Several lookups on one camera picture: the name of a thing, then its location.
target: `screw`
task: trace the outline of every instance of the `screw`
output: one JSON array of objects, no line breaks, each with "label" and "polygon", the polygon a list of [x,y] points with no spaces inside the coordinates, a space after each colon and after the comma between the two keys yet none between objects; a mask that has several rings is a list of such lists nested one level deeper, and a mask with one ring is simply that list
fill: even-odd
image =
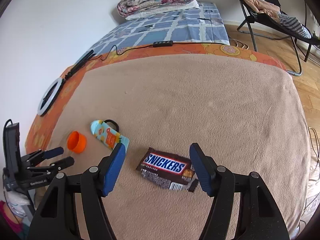
[{"label": "screw", "polygon": [[251,176],[254,177],[255,179],[259,178],[259,173],[257,172],[251,172]]},{"label": "screw", "polygon": [[62,179],[63,176],[64,176],[64,173],[63,173],[63,172],[59,172],[59,173],[56,175],[57,179]]},{"label": "screw", "polygon": [[98,167],[97,166],[92,166],[89,171],[92,172],[92,173],[95,173],[96,171],[98,170]]},{"label": "screw", "polygon": [[225,168],[224,166],[218,166],[218,167],[217,167],[217,171],[225,172],[225,171],[226,171],[226,168]]}]

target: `striped cloth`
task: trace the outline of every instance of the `striped cloth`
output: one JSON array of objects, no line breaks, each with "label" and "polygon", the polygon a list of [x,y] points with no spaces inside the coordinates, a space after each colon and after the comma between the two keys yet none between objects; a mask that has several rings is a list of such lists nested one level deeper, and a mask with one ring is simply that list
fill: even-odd
[{"label": "striped cloth", "polygon": [[288,30],[297,33],[305,39],[311,39],[311,33],[303,26],[296,17],[291,17],[286,14],[279,13],[280,25]]}]

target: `snickers logo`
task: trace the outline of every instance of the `snickers logo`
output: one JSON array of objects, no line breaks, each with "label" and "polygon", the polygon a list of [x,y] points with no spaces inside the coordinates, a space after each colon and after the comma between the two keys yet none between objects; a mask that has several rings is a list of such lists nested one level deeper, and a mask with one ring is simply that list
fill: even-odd
[{"label": "snickers logo", "polygon": [[154,153],[150,153],[147,158],[145,158],[143,163],[163,171],[172,172],[174,174],[182,174],[187,165],[184,162],[180,162]]}]

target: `black cable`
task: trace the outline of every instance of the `black cable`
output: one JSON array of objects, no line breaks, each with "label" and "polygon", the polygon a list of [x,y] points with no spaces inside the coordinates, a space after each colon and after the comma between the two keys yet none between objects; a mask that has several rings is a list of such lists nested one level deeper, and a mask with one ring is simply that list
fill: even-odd
[{"label": "black cable", "polygon": [[305,8],[304,26],[307,27],[307,3],[306,2],[304,2],[304,8]]},{"label": "black cable", "polygon": [[21,232],[22,232],[22,234],[23,234],[23,240],[25,240],[25,239],[26,239],[26,235],[25,235],[25,233],[24,233],[24,231],[23,231],[23,226],[21,225],[21,223],[18,221],[18,219],[17,219],[16,216],[14,215],[13,211],[11,210],[11,208],[10,208],[10,206],[9,206],[9,204],[8,204],[7,197],[5,196],[4,174],[3,174],[3,173],[2,173],[2,185],[3,185],[3,195],[4,195],[5,203],[7,204],[7,206],[8,206],[8,208],[9,208],[11,214],[13,215],[13,217],[16,219],[18,225],[20,226]]},{"label": "black cable", "polygon": [[[310,132],[310,129],[313,131],[313,134],[315,136],[315,139],[316,139],[316,146],[317,146],[317,152],[315,151],[314,147],[313,147],[313,142],[312,142],[312,138],[311,138],[311,132]],[[316,130],[312,127],[308,127],[308,132],[309,132],[309,137],[310,137],[310,142],[311,142],[311,146],[312,146],[312,149],[313,149],[313,152],[315,153],[316,157],[317,157],[317,164],[316,164],[316,168],[318,167],[318,164],[319,164],[319,167],[320,167],[320,162],[319,162],[319,159],[320,159],[320,141],[319,141],[319,138],[318,138],[318,134],[316,132]]]},{"label": "black cable", "polygon": [[[308,204],[308,206],[310,206],[315,200],[316,200],[316,198],[318,197],[318,195],[320,194],[320,192],[316,195],[316,197]],[[302,213],[302,215],[301,216],[303,216],[303,214],[305,213],[305,211],[306,211],[306,209],[307,209],[307,200],[306,200],[306,206],[305,206],[305,208],[304,208],[304,211],[303,211],[303,213]],[[300,233],[300,222],[303,222],[303,223],[305,223],[305,226],[307,225],[307,223],[304,221],[304,220],[299,220],[299,231],[298,231],[298,233],[297,233],[297,235]]]},{"label": "black cable", "polygon": [[[197,44],[197,43],[208,43],[208,44],[221,44],[221,45],[225,45],[225,44],[219,43],[219,42],[174,42],[173,44]],[[99,59],[99,58],[100,58],[101,61],[105,61],[105,60],[108,58],[110,52],[112,51],[112,49],[113,49],[114,47],[116,47],[116,54],[117,54],[118,56],[121,56],[122,54],[124,54],[124,53],[126,53],[127,51],[132,50],[132,49],[143,49],[143,48],[152,47],[152,46],[153,46],[152,44],[149,44],[149,45],[146,45],[146,46],[143,46],[143,47],[135,47],[135,48],[126,49],[124,52],[118,53],[118,48],[117,48],[117,45],[115,44],[115,45],[113,45],[113,46],[111,47],[110,51],[108,52],[107,56],[106,56],[104,59],[102,59],[102,55],[103,55],[103,54],[101,54],[101,55],[99,55],[99,56],[97,56],[97,57],[91,58],[91,59],[88,60],[88,61],[95,60],[95,59]]]},{"label": "black cable", "polygon": [[6,150],[5,150],[5,139],[4,139],[4,130],[7,127],[8,123],[13,124],[12,120],[9,119],[5,122],[4,127],[3,127],[3,133],[2,133],[2,145],[3,145],[3,152],[4,152],[4,156],[6,156]]},{"label": "black cable", "polygon": [[113,120],[111,120],[111,119],[107,119],[107,120],[105,120],[105,121],[103,121],[103,122],[105,122],[105,123],[107,123],[107,122],[111,122],[115,127],[116,127],[116,131],[117,132],[119,132],[119,125],[115,122],[115,121],[113,121]]}]

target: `pink cloth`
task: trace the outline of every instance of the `pink cloth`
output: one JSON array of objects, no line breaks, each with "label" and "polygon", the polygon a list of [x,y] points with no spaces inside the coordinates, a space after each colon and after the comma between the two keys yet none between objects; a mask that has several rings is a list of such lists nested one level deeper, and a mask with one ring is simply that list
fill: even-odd
[{"label": "pink cloth", "polygon": [[276,6],[273,3],[269,3],[265,0],[244,0],[244,2],[256,13],[265,13],[276,22],[280,22],[278,16],[278,13],[280,13],[279,6]]},{"label": "pink cloth", "polygon": [[10,218],[8,218],[8,216],[4,212],[4,204],[5,204],[5,202],[0,201],[0,213],[1,213],[1,215],[4,217],[4,219],[7,221],[8,225],[11,227],[11,229],[16,234],[21,233],[21,231],[22,231],[21,225],[17,224],[17,223],[14,223]]}]

